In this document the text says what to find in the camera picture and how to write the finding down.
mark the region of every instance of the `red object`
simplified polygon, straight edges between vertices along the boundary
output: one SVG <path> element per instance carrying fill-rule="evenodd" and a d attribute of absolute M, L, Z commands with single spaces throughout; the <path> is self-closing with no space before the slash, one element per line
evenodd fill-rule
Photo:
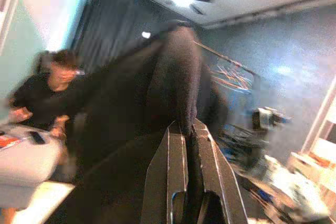
<path fill-rule="evenodd" d="M 12 137 L 12 136 L 9 136 L 9 135 L 0 136 L 0 148 L 12 145 L 15 142 L 17 142 L 18 140 L 19 140 L 18 138 L 15 138 L 15 137 Z"/>

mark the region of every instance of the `gray wall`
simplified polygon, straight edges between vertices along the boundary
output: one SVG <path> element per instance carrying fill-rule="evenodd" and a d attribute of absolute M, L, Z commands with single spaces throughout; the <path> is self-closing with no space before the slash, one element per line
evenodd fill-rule
<path fill-rule="evenodd" d="M 269 151 L 286 163 L 290 152 L 301 149 L 336 72 L 336 6 L 203 30 L 199 37 L 263 77 L 256 105 L 292 117 L 271 136 Z"/>

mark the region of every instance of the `smartphone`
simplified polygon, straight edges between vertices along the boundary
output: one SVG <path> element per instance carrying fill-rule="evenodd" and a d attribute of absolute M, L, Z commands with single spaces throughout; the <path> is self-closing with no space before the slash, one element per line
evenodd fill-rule
<path fill-rule="evenodd" d="M 28 132 L 34 139 L 36 144 L 45 144 L 46 141 L 44 141 L 44 139 L 41 137 L 41 135 L 36 132 L 36 131 L 29 131 Z"/>

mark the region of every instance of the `black fabric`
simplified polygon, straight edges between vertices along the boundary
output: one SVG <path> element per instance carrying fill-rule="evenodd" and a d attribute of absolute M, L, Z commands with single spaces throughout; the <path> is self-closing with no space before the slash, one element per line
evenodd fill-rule
<path fill-rule="evenodd" d="M 20 124 L 36 127 L 42 130 L 49 130 L 54 123 L 54 115 L 44 115 L 35 113 L 33 104 L 39 103 L 44 99 L 51 98 L 55 91 L 48 85 L 49 74 L 42 73 L 30 77 L 20 88 L 14 92 L 14 107 L 26 107 L 33 116 L 20 122 Z"/>
<path fill-rule="evenodd" d="M 198 91 L 207 68 L 194 39 L 189 28 L 170 26 L 44 102 L 45 113 L 87 114 L 78 140 L 84 178 L 46 223 L 139 223 L 146 170 L 166 127 L 178 120 L 188 136 L 197 97 L 200 108 L 219 102 Z"/>
<path fill-rule="evenodd" d="M 197 97 L 197 118 L 207 125 L 214 139 L 219 137 L 228 115 L 227 101 L 212 81 L 211 72 L 202 64 L 201 79 Z"/>

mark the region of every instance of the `black curtain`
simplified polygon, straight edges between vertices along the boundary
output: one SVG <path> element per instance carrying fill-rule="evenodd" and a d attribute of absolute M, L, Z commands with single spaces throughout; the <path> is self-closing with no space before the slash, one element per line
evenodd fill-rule
<path fill-rule="evenodd" d="M 187 21 L 151 0 L 91 0 L 84 8 L 72 50 L 85 72 L 92 72 L 142 40 L 143 31 L 155 34 L 171 19 Z"/>

